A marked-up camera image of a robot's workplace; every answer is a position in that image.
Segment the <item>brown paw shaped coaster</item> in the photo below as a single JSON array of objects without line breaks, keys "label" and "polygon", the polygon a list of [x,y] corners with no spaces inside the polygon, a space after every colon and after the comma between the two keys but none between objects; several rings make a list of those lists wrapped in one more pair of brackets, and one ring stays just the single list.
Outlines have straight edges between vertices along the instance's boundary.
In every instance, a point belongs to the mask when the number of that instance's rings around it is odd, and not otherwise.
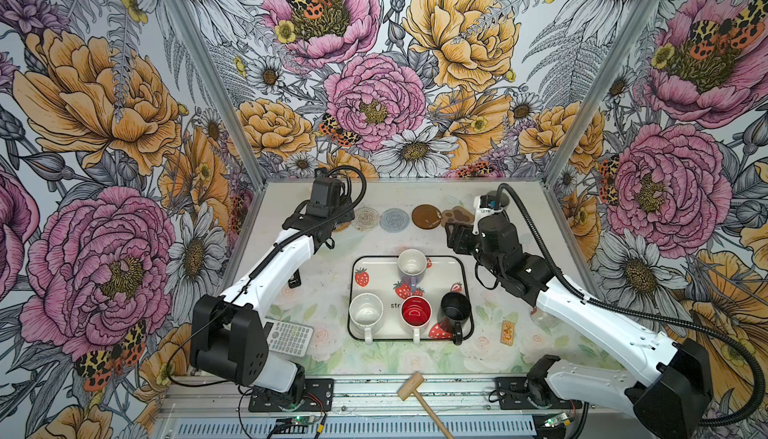
[{"label": "brown paw shaped coaster", "polygon": [[446,226],[447,224],[473,225],[475,220],[474,214],[462,206],[455,206],[451,209],[443,210],[441,215],[442,226]]}]

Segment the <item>beige woven round coaster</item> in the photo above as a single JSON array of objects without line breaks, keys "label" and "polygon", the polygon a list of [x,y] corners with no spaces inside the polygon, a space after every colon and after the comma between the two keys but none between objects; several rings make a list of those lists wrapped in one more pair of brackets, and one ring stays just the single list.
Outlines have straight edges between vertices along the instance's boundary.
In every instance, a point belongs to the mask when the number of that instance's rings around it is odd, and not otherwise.
[{"label": "beige woven round coaster", "polygon": [[359,231],[370,231],[375,229],[379,223],[379,212],[372,207],[365,206],[355,209],[351,226]]}]

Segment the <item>glossy brown round coaster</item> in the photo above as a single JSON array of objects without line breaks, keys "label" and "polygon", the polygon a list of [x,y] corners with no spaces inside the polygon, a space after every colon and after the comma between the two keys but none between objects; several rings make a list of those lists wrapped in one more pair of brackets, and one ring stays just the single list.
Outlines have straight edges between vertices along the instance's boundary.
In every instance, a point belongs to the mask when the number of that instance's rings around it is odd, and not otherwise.
[{"label": "glossy brown round coaster", "polygon": [[431,204],[420,204],[412,210],[411,219],[416,227],[424,230],[432,230],[442,224],[443,216],[436,206]]}]

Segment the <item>blue grey woven coaster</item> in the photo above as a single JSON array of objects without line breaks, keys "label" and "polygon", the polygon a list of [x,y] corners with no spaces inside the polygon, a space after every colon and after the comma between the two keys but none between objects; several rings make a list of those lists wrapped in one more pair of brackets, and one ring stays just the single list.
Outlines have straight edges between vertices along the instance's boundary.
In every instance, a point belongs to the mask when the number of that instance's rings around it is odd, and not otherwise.
[{"label": "blue grey woven coaster", "polygon": [[389,208],[381,213],[380,227],[388,233],[404,231],[410,224],[410,215],[400,208]]}]

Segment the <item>purple white mug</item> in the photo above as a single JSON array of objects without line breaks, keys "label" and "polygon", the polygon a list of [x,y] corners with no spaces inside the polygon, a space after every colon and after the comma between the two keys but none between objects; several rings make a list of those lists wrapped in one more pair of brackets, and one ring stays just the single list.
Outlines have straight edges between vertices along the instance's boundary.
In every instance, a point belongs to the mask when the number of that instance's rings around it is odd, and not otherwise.
[{"label": "purple white mug", "polygon": [[413,288],[422,281],[428,269],[428,260],[420,250],[406,249],[397,258],[397,268],[401,281]]}]

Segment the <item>woven straw round coaster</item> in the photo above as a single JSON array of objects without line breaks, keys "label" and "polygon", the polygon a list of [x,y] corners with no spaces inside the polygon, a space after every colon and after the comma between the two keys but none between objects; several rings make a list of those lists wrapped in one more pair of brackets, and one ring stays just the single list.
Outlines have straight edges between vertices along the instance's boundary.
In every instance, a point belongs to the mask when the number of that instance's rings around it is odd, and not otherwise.
[{"label": "woven straw round coaster", "polygon": [[346,229],[347,229],[347,228],[350,226],[350,224],[351,224],[351,222],[343,222],[343,223],[341,223],[341,224],[338,224],[338,225],[337,225],[337,226],[334,228],[334,232],[341,232],[341,231],[344,231],[344,230],[346,230]]}]

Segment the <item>grey mug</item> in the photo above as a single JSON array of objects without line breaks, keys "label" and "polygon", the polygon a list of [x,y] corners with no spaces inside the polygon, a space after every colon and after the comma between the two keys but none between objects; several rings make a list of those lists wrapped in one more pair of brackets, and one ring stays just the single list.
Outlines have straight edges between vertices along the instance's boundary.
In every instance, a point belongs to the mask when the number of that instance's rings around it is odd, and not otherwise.
[{"label": "grey mug", "polygon": [[491,191],[488,196],[488,206],[494,210],[506,209],[510,203],[510,198],[504,191]]}]

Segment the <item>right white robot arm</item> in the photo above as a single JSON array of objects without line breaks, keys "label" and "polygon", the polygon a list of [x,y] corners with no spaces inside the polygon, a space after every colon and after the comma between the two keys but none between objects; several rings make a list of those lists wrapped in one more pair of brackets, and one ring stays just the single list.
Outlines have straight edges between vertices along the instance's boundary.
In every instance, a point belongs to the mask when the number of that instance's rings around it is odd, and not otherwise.
[{"label": "right white robot arm", "polygon": [[546,354],[527,374],[537,406],[580,401],[636,418],[658,438],[690,438],[713,396],[709,359],[692,340],[677,343],[631,318],[594,304],[547,253],[524,251],[517,229],[493,194],[479,196],[473,224],[448,223],[447,245],[472,256],[507,293],[571,326],[621,364],[580,366]]}]

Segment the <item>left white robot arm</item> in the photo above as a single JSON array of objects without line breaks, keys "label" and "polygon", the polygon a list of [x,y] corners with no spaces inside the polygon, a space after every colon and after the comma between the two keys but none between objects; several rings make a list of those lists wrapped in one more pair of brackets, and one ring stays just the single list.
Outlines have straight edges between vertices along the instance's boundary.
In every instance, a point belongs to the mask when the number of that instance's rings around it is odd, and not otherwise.
[{"label": "left white robot arm", "polygon": [[352,166],[316,172],[310,197],[282,223],[265,255],[217,296],[203,295],[192,312],[190,365],[222,380],[281,394],[290,403],[305,394],[302,366],[269,351],[263,315],[300,267],[334,245],[338,224],[354,218],[367,179]]}]

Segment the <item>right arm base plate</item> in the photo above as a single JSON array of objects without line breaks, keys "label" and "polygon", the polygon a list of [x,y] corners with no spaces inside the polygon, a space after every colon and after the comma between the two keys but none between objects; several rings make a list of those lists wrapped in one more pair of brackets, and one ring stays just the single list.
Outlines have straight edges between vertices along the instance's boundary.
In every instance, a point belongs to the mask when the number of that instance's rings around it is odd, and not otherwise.
[{"label": "right arm base plate", "polygon": [[495,387],[488,394],[488,401],[498,404],[502,410],[545,410],[572,411],[579,402],[557,397],[543,381],[530,381],[525,377],[497,377]]}]

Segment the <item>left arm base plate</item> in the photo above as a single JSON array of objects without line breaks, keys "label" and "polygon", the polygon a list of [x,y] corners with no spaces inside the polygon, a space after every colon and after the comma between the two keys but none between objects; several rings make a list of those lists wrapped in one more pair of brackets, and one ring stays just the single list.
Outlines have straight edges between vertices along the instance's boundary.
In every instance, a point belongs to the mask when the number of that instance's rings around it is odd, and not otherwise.
[{"label": "left arm base plate", "polygon": [[256,387],[250,395],[252,413],[329,412],[332,408],[333,379],[301,379],[288,392]]}]

